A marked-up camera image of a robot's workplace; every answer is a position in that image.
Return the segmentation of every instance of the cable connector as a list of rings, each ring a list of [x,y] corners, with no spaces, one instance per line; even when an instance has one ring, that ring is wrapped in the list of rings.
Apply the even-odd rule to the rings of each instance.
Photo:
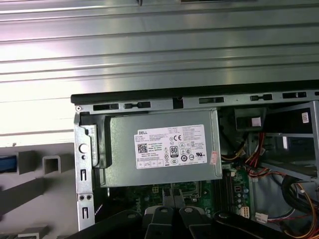
[[[262,213],[255,213],[255,219],[259,223],[266,224],[268,222],[268,215]]]
[[[240,215],[245,218],[250,218],[249,207],[242,207],[240,209]]]

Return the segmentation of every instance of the yellow wire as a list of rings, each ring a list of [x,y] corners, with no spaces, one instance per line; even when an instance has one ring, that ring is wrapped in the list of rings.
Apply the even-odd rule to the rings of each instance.
[[[245,145],[242,146],[242,148],[241,148],[241,149],[235,154],[235,156],[232,157],[232,158],[226,158],[226,157],[224,157],[223,155],[221,156],[221,158],[224,159],[224,160],[234,160],[234,159],[236,159],[236,158],[238,158],[238,157],[240,156],[240,154],[242,153],[242,151],[244,151],[244,147],[245,147]]]
[[[302,187],[302,185],[301,185],[300,183],[298,183],[297,186],[298,186],[301,190],[303,190],[303,191],[305,192],[304,188]],[[310,233],[313,232],[313,229],[314,229],[315,226],[316,226],[316,225],[315,225],[316,211],[315,211],[314,205],[312,204],[311,199],[310,199],[309,195],[308,195],[306,192],[305,192],[305,196],[306,196],[307,200],[308,200],[309,203],[310,203],[310,206],[311,206],[311,209],[312,209],[312,213],[313,213],[313,218],[314,218],[314,219],[313,219],[313,221],[312,221],[312,223],[311,223],[311,227],[310,227],[309,232],[308,232],[307,234],[305,234],[305,235],[302,235],[302,236],[299,236],[299,237],[295,237],[295,236],[293,236],[293,235],[290,235],[287,231],[284,231],[287,235],[289,235],[289,236],[291,236],[291,237],[293,237],[293,238],[298,238],[298,239],[300,239],[300,238],[305,238],[305,237],[307,237]]]

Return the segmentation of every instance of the screw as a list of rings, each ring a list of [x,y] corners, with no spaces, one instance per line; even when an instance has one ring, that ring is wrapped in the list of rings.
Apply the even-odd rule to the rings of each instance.
[[[191,213],[193,211],[193,208],[185,208],[184,211],[186,213]]]
[[[226,219],[226,218],[228,218],[228,214],[227,213],[220,213],[219,217],[222,219]]]

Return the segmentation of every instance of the metal bracket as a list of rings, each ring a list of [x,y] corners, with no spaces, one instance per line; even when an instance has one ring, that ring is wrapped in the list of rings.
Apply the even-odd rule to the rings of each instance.
[[[92,163],[97,164],[96,126],[80,126],[80,115],[74,118],[75,179],[77,193],[78,229],[95,224]]]

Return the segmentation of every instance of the white connector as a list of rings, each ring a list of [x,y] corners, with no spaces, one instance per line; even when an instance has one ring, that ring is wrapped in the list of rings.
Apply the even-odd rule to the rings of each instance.
[[[250,217],[249,207],[242,207],[242,208],[240,209],[240,215],[241,215],[242,217],[249,218],[249,217]]]

